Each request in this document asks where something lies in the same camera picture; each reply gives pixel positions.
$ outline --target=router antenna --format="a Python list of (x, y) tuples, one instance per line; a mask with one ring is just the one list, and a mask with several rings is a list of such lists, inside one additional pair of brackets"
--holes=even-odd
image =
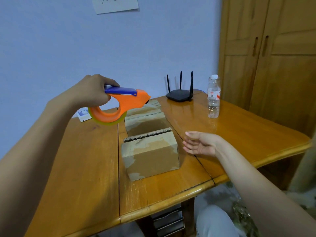
[(182, 71), (180, 72), (180, 90), (181, 90), (181, 83), (182, 83)]
[(168, 91), (170, 92), (170, 87), (169, 87), (169, 76), (167, 75), (167, 83), (168, 83)]
[(193, 97), (193, 71), (191, 71), (190, 100)]

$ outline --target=bottle cap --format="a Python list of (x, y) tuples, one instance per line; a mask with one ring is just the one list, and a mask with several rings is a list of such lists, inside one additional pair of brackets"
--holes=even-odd
[(211, 79), (212, 79), (212, 80), (218, 79), (218, 75), (211, 75)]

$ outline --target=plastic bottle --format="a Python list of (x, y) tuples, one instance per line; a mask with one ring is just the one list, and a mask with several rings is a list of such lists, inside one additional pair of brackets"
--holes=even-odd
[(211, 75), (207, 88), (207, 103), (209, 106), (209, 118), (217, 118), (219, 115), (219, 104), (221, 98), (221, 87), (218, 75)]

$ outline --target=blue wall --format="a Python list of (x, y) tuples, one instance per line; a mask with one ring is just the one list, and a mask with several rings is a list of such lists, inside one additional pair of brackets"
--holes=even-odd
[(217, 72), (221, 0), (138, 3), (138, 11), (96, 15), (91, 0), (0, 0), (0, 158), (47, 101), (87, 74), (154, 98), (166, 94), (166, 74), (174, 89), (182, 70), (189, 89), (193, 71), (194, 87), (207, 90)]

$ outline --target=wifi router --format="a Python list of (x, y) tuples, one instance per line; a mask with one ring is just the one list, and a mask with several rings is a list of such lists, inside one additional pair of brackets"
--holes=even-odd
[(169, 93), (166, 95), (166, 97), (168, 99), (176, 101), (176, 102), (184, 102), (184, 101), (191, 101), (192, 100), (192, 97), (193, 97), (193, 71), (191, 71), (190, 91), (181, 90), (182, 71), (180, 72), (180, 89), (170, 91), (168, 75), (167, 75), (167, 83), (168, 83), (168, 91), (169, 91)]

